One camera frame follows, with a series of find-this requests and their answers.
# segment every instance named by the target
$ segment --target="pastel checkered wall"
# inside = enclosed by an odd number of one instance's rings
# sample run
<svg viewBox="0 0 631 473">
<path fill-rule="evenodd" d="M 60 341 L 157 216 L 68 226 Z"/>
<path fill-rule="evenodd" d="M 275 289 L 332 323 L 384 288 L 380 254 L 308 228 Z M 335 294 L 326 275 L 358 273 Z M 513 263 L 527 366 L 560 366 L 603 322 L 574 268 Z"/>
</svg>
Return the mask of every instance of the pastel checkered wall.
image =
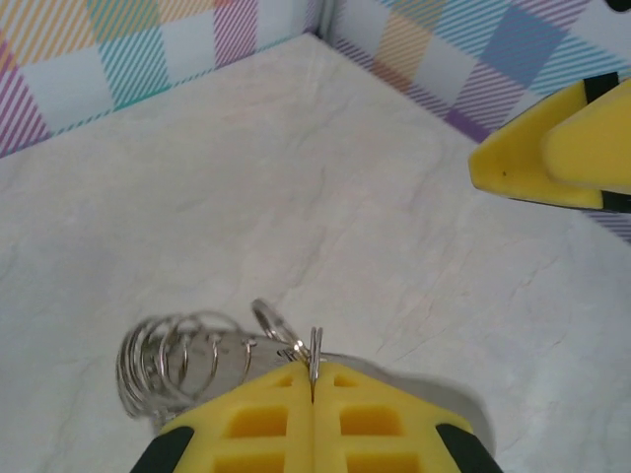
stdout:
<svg viewBox="0 0 631 473">
<path fill-rule="evenodd" d="M 631 75 L 631 11 L 604 0 L 338 0 L 331 42 L 476 141 L 581 79 Z M 590 215 L 631 242 L 631 216 Z"/>
<path fill-rule="evenodd" d="M 321 0 L 0 0 L 0 158 L 311 31 Z"/>
</svg>

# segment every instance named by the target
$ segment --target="colorful plaid pattern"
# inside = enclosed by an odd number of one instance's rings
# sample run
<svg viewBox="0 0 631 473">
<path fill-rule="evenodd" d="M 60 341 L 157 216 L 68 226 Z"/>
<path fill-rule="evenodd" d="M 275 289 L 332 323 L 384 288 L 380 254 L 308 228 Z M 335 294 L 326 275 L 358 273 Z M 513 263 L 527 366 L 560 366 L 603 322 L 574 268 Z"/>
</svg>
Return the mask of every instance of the colorful plaid pattern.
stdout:
<svg viewBox="0 0 631 473">
<path fill-rule="evenodd" d="M 338 0 L 331 41 L 478 142 L 581 79 L 631 75 L 631 12 L 604 0 Z M 631 216 L 589 215 L 631 242 Z"/>
<path fill-rule="evenodd" d="M 323 0 L 0 0 L 0 158 L 316 28 Z"/>
</svg>

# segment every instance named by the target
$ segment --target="square hole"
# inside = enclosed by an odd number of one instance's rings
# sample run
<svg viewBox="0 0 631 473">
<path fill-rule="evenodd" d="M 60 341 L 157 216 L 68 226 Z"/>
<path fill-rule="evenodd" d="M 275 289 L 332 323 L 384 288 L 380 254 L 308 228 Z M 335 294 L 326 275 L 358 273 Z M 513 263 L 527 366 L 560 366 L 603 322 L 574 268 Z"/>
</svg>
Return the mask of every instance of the square hole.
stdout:
<svg viewBox="0 0 631 473">
<path fill-rule="evenodd" d="M 283 453 L 265 453 L 217 458 L 214 473 L 283 473 L 284 470 Z"/>
<path fill-rule="evenodd" d="M 402 436 L 398 414 L 386 406 L 347 407 L 339 415 L 343 436 Z"/>
<path fill-rule="evenodd" d="M 333 380 L 333 385 L 337 387 L 355 387 L 357 386 L 357 382 L 342 374 L 339 374 Z"/>
<path fill-rule="evenodd" d="M 290 375 L 287 375 L 285 377 L 281 377 L 278 381 L 276 381 L 274 386 L 276 386 L 276 387 L 289 387 L 293 383 L 294 383 L 294 379 Z"/>
<path fill-rule="evenodd" d="M 414 453 L 352 453 L 346 456 L 348 473 L 421 473 Z"/>
<path fill-rule="evenodd" d="M 253 407 L 241 410 L 228 426 L 225 437 L 284 437 L 287 434 L 287 408 Z"/>
</svg>

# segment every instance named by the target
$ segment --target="marble surface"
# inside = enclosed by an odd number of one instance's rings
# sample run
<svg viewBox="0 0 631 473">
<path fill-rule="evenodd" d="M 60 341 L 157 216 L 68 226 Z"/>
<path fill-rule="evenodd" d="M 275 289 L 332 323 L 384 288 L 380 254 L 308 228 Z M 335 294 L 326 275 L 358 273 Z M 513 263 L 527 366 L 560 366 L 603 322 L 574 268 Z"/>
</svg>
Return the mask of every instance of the marble surface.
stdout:
<svg viewBox="0 0 631 473">
<path fill-rule="evenodd" d="M 474 190 L 473 143 L 301 37 L 0 161 L 0 458 L 129 471 L 149 314 L 264 296 L 324 349 L 483 396 L 506 472 L 631 471 L 631 248 Z"/>
</svg>

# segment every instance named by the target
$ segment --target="metal hook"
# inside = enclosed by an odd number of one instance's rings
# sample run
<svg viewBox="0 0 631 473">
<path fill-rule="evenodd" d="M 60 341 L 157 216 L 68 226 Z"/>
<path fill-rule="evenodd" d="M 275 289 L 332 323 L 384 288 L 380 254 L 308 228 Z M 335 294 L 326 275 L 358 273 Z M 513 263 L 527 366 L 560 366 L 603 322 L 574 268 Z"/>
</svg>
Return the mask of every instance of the metal hook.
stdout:
<svg viewBox="0 0 631 473">
<path fill-rule="evenodd" d="M 319 376 L 319 357 L 322 347 L 322 327 L 312 327 L 311 350 L 309 355 L 309 383 L 312 386 L 312 402 L 315 399 L 316 381 Z"/>
<path fill-rule="evenodd" d="M 263 299 L 256 299 L 252 302 L 251 309 L 265 335 L 291 345 L 296 358 L 309 364 L 311 355 L 305 343 L 272 304 Z"/>
</svg>

